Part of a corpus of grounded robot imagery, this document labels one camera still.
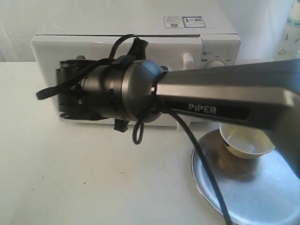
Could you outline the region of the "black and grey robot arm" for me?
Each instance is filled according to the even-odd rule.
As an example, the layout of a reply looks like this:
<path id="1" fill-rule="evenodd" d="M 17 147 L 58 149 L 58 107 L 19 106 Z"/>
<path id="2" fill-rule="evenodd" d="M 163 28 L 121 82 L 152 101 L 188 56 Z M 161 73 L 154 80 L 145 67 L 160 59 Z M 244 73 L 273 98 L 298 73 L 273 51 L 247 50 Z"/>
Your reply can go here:
<path id="1" fill-rule="evenodd" d="M 170 108 L 180 114 L 265 131 L 282 151 L 300 149 L 299 60 L 164 71 L 150 60 L 127 68 L 98 66 L 58 95 L 68 120 L 152 122 Z"/>

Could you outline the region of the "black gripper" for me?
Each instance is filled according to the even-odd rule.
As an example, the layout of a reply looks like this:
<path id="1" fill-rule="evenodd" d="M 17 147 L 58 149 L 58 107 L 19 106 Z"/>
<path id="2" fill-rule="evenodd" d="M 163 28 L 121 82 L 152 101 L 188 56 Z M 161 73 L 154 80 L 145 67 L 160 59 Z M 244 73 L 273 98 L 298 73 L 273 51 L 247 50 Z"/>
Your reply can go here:
<path id="1" fill-rule="evenodd" d="M 60 67 L 56 70 L 57 84 L 72 79 L 81 69 L 93 62 L 93 60 L 60 61 Z M 67 120 L 103 119 L 94 110 L 90 109 L 80 83 L 58 95 L 58 109 L 60 117 Z"/>

